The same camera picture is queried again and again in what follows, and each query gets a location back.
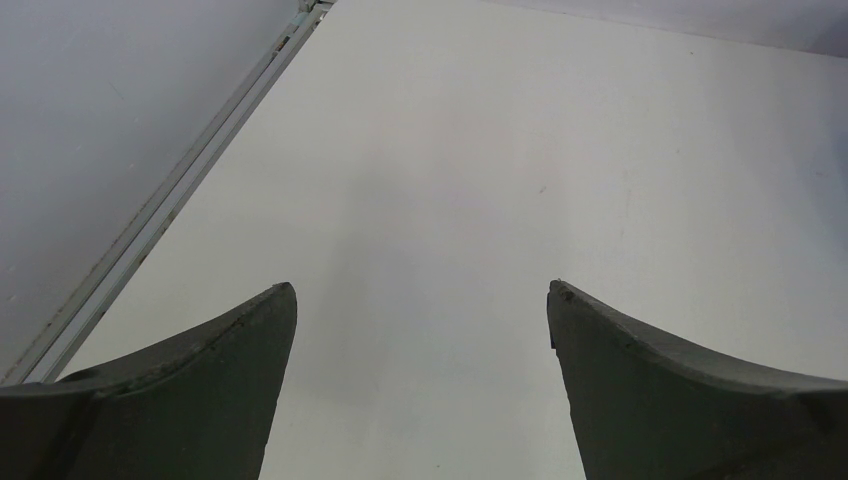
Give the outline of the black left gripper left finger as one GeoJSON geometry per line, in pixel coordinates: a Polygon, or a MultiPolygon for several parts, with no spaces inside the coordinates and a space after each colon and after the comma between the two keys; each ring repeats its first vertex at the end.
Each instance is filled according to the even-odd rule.
{"type": "Polygon", "coordinates": [[[297,325],[276,284],[53,383],[1,391],[5,479],[255,479],[297,325]]]}

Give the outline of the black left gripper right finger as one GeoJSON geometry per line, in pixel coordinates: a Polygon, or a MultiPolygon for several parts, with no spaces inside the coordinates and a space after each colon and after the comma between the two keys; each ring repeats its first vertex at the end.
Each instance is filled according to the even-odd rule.
{"type": "Polygon", "coordinates": [[[562,281],[547,319],[589,479],[843,479],[847,385],[747,362],[562,281]]]}

